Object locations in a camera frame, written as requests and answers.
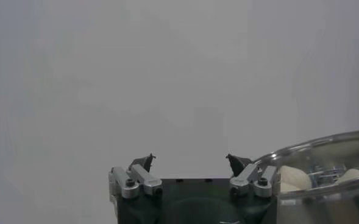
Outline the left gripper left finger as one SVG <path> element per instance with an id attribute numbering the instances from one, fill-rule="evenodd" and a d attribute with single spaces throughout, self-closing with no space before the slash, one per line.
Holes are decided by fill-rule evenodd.
<path id="1" fill-rule="evenodd" d="M 150 197 L 160 197 L 163 194 L 163 181 L 150 174 L 152 161 L 156 156 L 134 159 L 127 169 L 115 166 L 108 173 L 109 197 L 125 199 L 137 198 L 141 191 Z"/>

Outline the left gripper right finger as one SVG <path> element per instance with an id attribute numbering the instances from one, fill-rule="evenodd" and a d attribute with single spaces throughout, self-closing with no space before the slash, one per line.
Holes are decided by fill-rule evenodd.
<path id="1" fill-rule="evenodd" d="M 250 193 L 260 198 L 271 198 L 277 191 L 279 170 L 276 166 L 260 167 L 249 158 L 228 154 L 232 176 L 229 192 L 232 197 L 243 197 Z"/>

